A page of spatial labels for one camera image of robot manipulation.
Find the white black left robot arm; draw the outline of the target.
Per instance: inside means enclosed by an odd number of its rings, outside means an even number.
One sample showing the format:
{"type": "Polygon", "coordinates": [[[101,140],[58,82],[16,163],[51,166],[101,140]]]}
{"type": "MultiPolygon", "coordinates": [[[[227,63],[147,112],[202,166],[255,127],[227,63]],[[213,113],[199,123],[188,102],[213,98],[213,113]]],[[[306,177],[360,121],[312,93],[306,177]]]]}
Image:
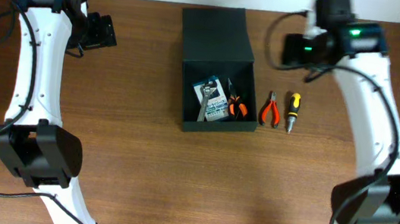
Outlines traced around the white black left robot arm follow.
{"type": "Polygon", "coordinates": [[[13,0],[19,14],[20,57],[14,94],[0,125],[0,160],[39,197],[54,224],[97,224],[78,175],[83,147],[63,128],[60,107],[65,56],[117,44],[110,16],[88,0],[13,0]]]}

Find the orange black long nose pliers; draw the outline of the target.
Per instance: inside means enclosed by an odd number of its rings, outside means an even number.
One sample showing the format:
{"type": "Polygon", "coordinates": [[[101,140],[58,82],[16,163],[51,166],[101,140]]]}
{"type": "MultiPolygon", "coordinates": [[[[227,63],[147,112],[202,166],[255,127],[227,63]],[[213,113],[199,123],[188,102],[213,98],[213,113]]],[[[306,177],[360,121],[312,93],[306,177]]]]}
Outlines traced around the orange black long nose pliers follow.
{"type": "Polygon", "coordinates": [[[242,102],[241,97],[236,93],[233,83],[228,79],[228,115],[231,120],[245,120],[248,115],[246,105],[242,102]]]}

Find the silver adjustable wrench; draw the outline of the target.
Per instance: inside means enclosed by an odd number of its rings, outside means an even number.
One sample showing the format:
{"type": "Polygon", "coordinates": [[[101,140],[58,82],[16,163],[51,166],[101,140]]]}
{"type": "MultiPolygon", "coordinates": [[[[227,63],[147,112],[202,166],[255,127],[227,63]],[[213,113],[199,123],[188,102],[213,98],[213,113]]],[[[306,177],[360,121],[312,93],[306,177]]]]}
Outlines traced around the silver adjustable wrench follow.
{"type": "Polygon", "coordinates": [[[202,122],[205,119],[205,114],[208,106],[208,101],[210,99],[210,95],[215,92],[216,87],[213,86],[212,83],[204,84],[201,87],[201,92],[202,92],[202,101],[201,101],[201,106],[200,106],[200,111],[198,114],[197,121],[202,122]]]}

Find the yellow black stubby screwdriver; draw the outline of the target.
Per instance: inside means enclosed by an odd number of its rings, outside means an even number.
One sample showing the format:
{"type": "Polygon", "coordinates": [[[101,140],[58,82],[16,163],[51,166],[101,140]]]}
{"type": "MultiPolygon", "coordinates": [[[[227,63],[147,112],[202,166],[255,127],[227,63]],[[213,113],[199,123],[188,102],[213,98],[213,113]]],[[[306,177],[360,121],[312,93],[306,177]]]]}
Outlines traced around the yellow black stubby screwdriver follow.
{"type": "Polygon", "coordinates": [[[293,93],[291,95],[290,102],[288,105],[288,117],[286,124],[286,131],[288,134],[291,133],[291,130],[293,129],[294,124],[297,121],[300,105],[301,105],[301,95],[299,93],[293,93]]]}

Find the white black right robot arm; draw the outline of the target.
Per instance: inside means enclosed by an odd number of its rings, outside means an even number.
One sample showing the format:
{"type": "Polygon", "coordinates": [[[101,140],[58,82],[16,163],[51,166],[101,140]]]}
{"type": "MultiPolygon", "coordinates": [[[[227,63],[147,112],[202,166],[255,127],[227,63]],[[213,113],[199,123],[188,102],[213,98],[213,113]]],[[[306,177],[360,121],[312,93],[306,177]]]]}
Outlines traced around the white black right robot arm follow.
{"type": "Polygon", "coordinates": [[[332,189],[329,224],[400,224],[400,121],[386,35],[361,23],[351,0],[315,0],[302,34],[287,36],[284,70],[307,68],[312,82],[332,74],[351,124],[353,180],[332,189]]]}

